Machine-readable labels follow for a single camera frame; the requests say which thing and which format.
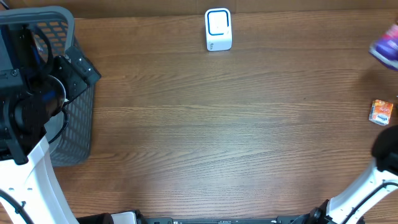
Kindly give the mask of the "small orange box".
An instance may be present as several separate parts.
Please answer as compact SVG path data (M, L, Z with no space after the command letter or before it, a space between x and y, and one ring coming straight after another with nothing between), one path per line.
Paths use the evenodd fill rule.
M369 121L381 126L390 122L394 104L383 100L374 100L369 113Z

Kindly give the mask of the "red purple pad pack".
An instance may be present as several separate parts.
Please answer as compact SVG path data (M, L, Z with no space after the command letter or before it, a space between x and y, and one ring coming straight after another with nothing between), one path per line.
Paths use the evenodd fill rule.
M370 45L369 53L385 67L397 71L397 22Z

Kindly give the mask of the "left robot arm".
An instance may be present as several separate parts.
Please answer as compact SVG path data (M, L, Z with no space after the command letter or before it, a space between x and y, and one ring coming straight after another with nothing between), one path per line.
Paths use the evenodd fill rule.
M1 26L1 205L14 223L93 223L67 204L50 160L45 125L100 79L75 47L56 54L25 22Z

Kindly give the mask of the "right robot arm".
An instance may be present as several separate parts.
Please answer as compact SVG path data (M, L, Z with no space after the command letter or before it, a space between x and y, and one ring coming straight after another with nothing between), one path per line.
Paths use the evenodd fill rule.
M342 193L308 215L307 223L358 223L363 215L397 190L397 126L382 131L365 171Z

